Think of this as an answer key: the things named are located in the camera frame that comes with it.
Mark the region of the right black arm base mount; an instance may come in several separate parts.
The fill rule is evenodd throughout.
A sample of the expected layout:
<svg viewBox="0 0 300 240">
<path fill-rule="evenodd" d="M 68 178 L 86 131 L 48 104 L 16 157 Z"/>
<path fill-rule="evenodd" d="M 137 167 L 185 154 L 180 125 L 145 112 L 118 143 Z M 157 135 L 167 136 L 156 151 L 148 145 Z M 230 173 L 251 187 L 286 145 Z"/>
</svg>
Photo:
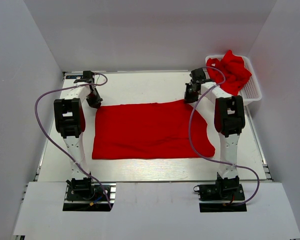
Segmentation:
<svg viewBox="0 0 300 240">
<path fill-rule="evenodd" d="M 214 184 L 199 184 L 193 187 L 199 196 L 201 213 L 246 212 L 245 194 L 238 176 L 225 178 L 217 176 Z"/>
</svg>

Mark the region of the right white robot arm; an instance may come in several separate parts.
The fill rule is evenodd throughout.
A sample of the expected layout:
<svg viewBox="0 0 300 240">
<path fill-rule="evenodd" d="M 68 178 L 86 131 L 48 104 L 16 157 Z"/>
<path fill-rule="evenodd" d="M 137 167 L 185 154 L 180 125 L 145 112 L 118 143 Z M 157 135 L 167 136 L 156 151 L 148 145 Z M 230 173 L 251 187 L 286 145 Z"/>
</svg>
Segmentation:
<svg viewBox="0 0 300 240">
<path fill-rule="evenodd" d="M 198 105 L 200 99 L 206 97 L 214 104 L 214 127 L 219 134 L 220 160 L 209 161 L 219 163 L 218 178 L 234 180 L 238 178 L 238 142 L 246 124 L 243 98 L 227 93 L 214 80 L 208 79 L 203 68 L 192 70 L 190 77 L 190 82 L 185 84 L 184 102 Z"/>
</svg>

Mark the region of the red t shirt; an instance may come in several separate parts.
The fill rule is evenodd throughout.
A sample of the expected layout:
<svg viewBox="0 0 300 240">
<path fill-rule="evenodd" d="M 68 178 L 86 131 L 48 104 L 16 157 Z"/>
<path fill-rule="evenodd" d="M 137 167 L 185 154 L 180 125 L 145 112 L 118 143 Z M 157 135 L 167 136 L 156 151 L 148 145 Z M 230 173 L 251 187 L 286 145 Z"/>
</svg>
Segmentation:
<svg viewBox="0 0 300 240">
<path fill-rule="evenodd" d="M 215 155 L 206 120 L 193 106 L 165 103 L 100 107 L 95 115 L 93 160 L 183 159 Z"/>
</svg>

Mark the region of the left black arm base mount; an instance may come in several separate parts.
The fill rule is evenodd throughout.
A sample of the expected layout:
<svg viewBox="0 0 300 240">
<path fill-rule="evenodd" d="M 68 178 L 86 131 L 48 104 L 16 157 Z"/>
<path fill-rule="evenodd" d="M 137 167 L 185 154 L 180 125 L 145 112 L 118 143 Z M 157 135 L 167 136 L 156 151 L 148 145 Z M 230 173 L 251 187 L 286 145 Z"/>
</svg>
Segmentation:
<svg viewBox="0 0 300 240">
<path fill-rule="evenodd" d="M 100 185 L 91 178 L 67 180 L 64 212 L 110 212 L 116 197 L 116 184 Z"/>
</svg>

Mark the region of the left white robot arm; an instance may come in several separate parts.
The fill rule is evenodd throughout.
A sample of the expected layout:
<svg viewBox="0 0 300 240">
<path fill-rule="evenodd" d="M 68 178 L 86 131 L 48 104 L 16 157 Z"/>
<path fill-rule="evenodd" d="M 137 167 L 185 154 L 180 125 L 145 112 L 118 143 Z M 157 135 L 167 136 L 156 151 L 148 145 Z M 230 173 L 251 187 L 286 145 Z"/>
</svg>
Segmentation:
<svg viewBox="0 0 300 240">
<path fill-rule="evenodd" d="M 74 81 L 75 88 L 61 99 L 53 103 L 55 127 L 64 140 L 70 160 L 71 177 L 75 180 L 86 178 L 91 171 L 86 162 L 83 133 L 86 129 L 86 120 L 82 107 L 87 101 L 91 108 L 98 109 L 103 99 L 95 86 L 95 73 L 86 70 L 80 79 Z"/>
</svg>

